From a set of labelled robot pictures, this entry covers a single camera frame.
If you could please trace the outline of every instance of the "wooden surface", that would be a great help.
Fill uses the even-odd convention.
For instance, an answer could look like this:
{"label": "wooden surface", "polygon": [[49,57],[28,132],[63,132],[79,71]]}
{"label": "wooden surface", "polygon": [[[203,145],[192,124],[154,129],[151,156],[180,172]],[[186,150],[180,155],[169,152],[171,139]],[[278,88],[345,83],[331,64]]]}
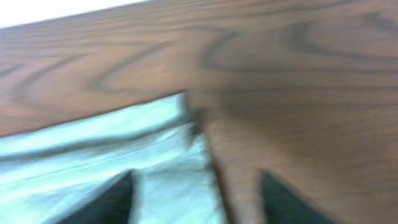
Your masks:
{"label": "wooden surface", "polygon": [[0,134],[187,89],[237,223],[262,222],[260,168],[397,223],[397,75],[396,0],[146,2],[0,30]]}

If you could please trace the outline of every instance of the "wooden table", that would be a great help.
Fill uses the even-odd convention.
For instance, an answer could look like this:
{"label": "wooden table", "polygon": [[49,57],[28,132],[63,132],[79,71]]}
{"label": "wooden table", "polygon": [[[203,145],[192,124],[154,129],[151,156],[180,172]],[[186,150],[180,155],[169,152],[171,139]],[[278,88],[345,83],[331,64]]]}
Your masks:
{"label": "wooden table", "polygon": [[397,6],[159,0],[3,29],[0,134],[186,89],[236,223],[262,222],[263,168],[343,223],[397,223]]}

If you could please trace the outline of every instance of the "brown table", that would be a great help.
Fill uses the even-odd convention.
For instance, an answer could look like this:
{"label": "brown table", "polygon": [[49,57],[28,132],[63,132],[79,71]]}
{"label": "brown table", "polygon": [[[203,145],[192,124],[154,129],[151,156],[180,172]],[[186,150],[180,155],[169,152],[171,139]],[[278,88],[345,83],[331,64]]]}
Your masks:
{"label": "brown table", "polygon": [[0,134],[186,89],[237,223],[262,222],[261,168],[343,223],[397,223],[397,6],[159,0],[3,29]]}

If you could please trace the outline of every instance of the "light blue fabric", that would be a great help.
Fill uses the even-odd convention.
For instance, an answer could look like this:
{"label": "light blue fabric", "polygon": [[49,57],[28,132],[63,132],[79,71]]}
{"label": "light blue fabric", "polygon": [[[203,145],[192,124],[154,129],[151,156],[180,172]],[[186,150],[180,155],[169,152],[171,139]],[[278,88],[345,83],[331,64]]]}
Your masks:
{"label": "light blue fabric", "polygon": [[45,223],[138,174],[135,223],[224,223],[207,142],[185,94],[0,138],[0,223]]}

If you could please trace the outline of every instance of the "white wall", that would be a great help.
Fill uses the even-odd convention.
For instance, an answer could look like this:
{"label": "white wall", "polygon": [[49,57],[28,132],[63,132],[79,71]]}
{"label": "white wall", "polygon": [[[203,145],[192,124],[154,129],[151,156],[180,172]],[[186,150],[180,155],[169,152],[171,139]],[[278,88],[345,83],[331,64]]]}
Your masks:
{"label": "white wall", "polygon": [[0,28],[44,21],[145,0],[4,0]]}

